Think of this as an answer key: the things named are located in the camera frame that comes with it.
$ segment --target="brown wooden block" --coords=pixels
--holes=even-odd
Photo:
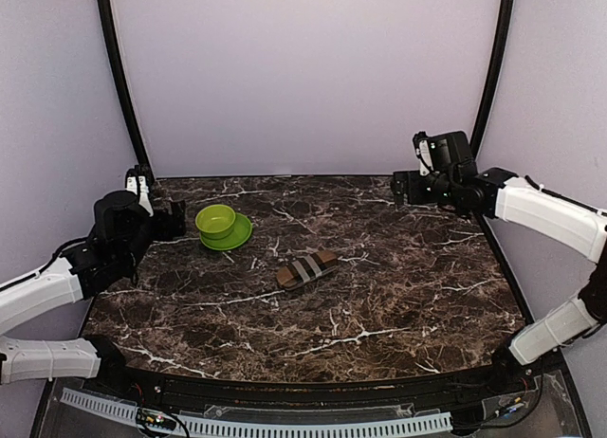
[[[317,251],[281,267],[276,280],[284,289],[299,288],[333,272],[338,264],[338,256],[332,251]]]

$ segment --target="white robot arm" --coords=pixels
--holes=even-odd
[[[491,168],[478,173],[463,132],[414,136],[419,171],[395,172],[397,204],[438,203],[535,229],[597,264],[589,283],[546,317],[527,325],[494,354],[505,370],[588,335],[607,322],[607,214],[546,190],[529,177]]]
[[[100,337],[70,341],[18,340],[4,334],[61,305],[89,299],[137,266],[154,240],[170,240],[185,231],[185,203],[172,213],[154,213],[151,176],[136,167],[126,190],[95,203],[95,226],[87,237],[60,246],[44,266],[0,284],[0,384],[31,378],[94,377],[120,352]]]

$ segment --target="white wall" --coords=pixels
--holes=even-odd
[[[88,233],[134,164],[96,0],[0,0],[0,283]],[[86,304],[10,334],[73,338]],[[23,438],[44,381],[0,386],[0,437]]]
[[[471,131],[499,1],[114,7],[159,176],[390,173],[416,131]]]
[[[607,208],[607,0],[516,0],[481,166],[530,174]],[[536,317],[586,284],[577,252],[494,225]],[[607,436],[607,332],[565,351],[595,436]]]

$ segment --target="black curved frame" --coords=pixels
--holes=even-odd
[[[510,18],[512,17],[512,7],[514,7],[514,0],[502,0],[500,2],[500,12],[497,18],[497,27],[495,28],[495,38],[493,40],[493,49],[491,50],[491,59],[489,60],[487,79],[485,80],[483,96],[481,97],[478,114],[476,115],[476,121],[474,122],[474,128],[470,137],[470,148],[475,157],[478,156],[481,149],[483,135],[487,129],[491,106],[495,98],[500,72],[502,71]]]
[[[126,81],[126,75],[122,65],[118,36],[116,34],[116,26],[114,24],[114,16],[112,14],[112,1],[97,0],[97,6],[99,8],[101,29],[103,30],[107,58],[109,60],[110,67],[112,68],[114,85],[116,86],[116,92],[120,101],[122,116],[124,117],[124,122],[126,123],[126,129],[128,130],[129,138],[131,138],[131,144],[133,145],[133,150],[135,151],[138,164],[141,166],[147,166],[150,173],[152,173],[150,158],[145,150],[143,137],[141,136],[141,131],[139,130],[135,109],[133,107],[133,101],[131,100],[129,86]]]

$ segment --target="green saucer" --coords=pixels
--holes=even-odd
[[[202,234],[200,242],[206,248],[217,251],[234,250],[245,243],[250,234],[253,232],[253,224],[242,213],[236,213],[236,221],[234,222],[234,231],[228,237],[219,240],[207,239]]]

